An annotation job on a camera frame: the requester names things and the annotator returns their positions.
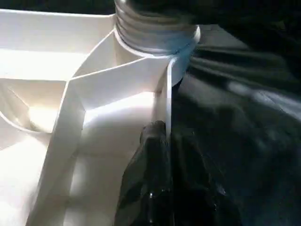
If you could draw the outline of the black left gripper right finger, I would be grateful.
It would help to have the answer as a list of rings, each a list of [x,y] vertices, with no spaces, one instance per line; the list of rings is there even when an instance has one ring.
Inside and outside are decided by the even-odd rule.
[[[237,208],[219,191],[193,135],[171,134],[177,226],[240,226]]]

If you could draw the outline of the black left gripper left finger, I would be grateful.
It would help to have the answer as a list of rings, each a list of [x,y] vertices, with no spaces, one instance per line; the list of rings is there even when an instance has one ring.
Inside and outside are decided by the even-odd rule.
[[[116,209],[118,226],[173,225],[173,184],[166,125],[145,126],[122,176]]]

